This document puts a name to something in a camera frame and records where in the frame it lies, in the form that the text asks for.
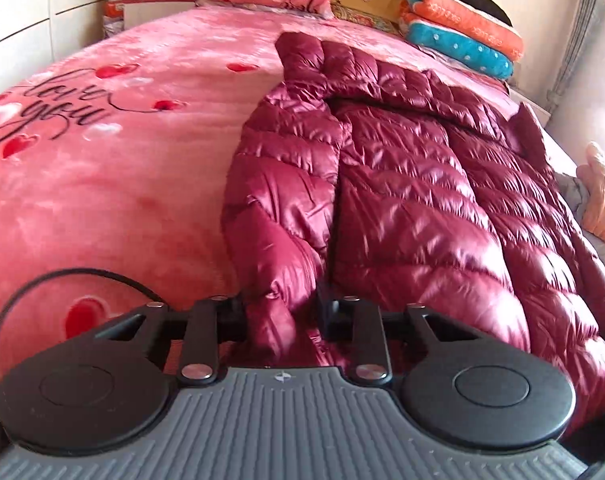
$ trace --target gray plastic panel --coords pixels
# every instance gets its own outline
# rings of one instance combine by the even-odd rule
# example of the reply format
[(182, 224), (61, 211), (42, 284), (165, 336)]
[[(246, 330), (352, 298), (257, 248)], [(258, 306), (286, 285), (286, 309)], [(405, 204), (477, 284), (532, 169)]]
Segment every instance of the gray plastic panel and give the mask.
[(388, 393), (337, 368), (231, 368), (220, 383), (182, 390), (153, 431), (121, 449), (0, 457), (0, 480), (574, 480), (585, 469), (556, 443), (510, 456), (444, 446)]

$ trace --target bed sheet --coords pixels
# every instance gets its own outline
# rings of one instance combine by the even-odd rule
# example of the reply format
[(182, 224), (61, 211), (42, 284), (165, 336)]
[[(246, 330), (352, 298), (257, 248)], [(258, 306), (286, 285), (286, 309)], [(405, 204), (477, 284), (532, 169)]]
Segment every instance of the bed sheet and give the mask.
[[(207, 7), (148, 23), (0, 95), (0, 306), (35, 276), (74, 266), (121, 272), (175, 308), (234, 293), (218, 227), (225, 177), (242, 124), (282, 79), (284, 31), (432, 69), (506, 116), (517, 109), (500, 85), (348, 22)], [(65, 339), (74, 305), (100, 320), (145, 302), (102, 278), (46, 283), (9, 317), (0, 374)]]

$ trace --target black cable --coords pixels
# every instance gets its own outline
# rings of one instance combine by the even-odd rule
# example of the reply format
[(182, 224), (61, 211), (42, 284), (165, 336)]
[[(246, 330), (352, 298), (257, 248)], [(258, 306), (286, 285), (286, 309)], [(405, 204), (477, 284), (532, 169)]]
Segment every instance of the black cable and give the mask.
[[(157, 295), (153, 290), (147, 288), (142, 283), (136, 282), (127, 276), (123, 276), (122, 274), (118, 274), (116, 272), (110, 272), (109, 270), (103, 269), (93, 269), (91, 267), (71, 267), (69, 269), (59, 269), (54, 270), (53, 272), (48, 272), (46, 274), (42, 274), (37, 278), (31, 280), (28, 283), (25, 283), (22, 287), (20, 287), (16, 292), (13, 293), (12, 297), (9, 298), (9, 301), (4, 304), (0, 311), (0, 330), (2, 329), (2, 325), (4, 324), (7, 316), (15, 306), (15, 304), (22, 299), (22, 297), (31, 291), (36, 286), (41, 285), (41, 283), (48, 282), (49, 280), (54, 280), (55, 278), (61, 278), (63, 276), (72, 276), (74, 274), (91, 274), (93, 276), (100, 276), (101, 278), (108, 278), (110, 280), (114, 280), (115, 282), (124, 283), (125, 285), (129, 285), (132, 288), (135, 288), (138, 292), (141, 292), (145, 296), (147, 296), (152, 301), (160, 301), (161, 303), (166, 303), (163, 298)], [(0, 451), (3, 449), (6, 444), (6, 439), (4, 435), (4, 431), (2, 429), (2, 425), (0, 423)]]

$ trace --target quilted jacket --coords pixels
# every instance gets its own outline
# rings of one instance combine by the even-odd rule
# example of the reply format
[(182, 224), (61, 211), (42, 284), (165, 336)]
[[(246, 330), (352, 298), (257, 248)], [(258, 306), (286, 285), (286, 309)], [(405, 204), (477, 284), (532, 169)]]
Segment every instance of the quilted jacket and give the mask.
[(531, 109), (509, 120), (432, 72), (285, 33), (284, 82), (244, 126), (222, 226), (248, 304), (238, 360), (344, 365), (317, 280), (423, 303), (530, 351), (605, 412), (605, 272), (558, 194)]

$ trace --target black circular cover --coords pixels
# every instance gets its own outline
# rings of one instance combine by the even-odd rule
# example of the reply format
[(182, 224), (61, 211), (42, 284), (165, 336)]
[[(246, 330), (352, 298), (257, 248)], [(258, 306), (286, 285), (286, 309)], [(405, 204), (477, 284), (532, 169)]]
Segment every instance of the black circular cover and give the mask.
[(409, 373), (401, 397), (427, 431), (487, 450), (557, 438), (575, 406), (574, 389), (559, 370), (490, 339), (438, 345)]
[(0, 421), (13, 441), (51, 454), (98, 452), (148, 427), (166, 405), (163, 373), (130, 346), (65, 346), (24, 361), (0, 382)]

